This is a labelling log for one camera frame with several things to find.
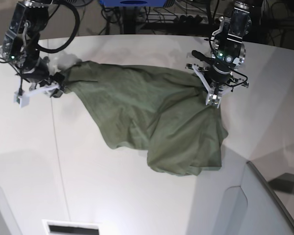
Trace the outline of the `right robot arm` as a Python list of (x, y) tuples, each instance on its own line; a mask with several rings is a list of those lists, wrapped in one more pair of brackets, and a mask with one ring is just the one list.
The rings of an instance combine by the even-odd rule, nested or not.
[[(39, 45), (40, 33), (52, 14), (51, 5), (65, 6), (74, 15), (74, 28), (69, 39), (60, 47), (50, 49)], [(22, 0), (17, 2), (14, 14), (0, 48), (0, 63), (9, 64), (21, 81), (31, 84), (34, 91), (47, 93), (59, 98), (64, 92), (64, 76), (52, 75), (49, 58), (42, 58), (40, 52), (56, 54), (67, 48), (73, 41), (80, 26), (80, 16), (75, 6), (65, 0)]]

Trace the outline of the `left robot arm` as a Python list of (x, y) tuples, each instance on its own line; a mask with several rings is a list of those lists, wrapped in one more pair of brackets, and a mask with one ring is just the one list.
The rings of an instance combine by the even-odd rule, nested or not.
[(208, 39), (212, 55), (208, 74), (217, 84), (228, 84), (233, 72), (245, 61), (243, 38), (252, 25), (251, 8), (246, 0), (232, 1), (219, 17), (219, 28)]

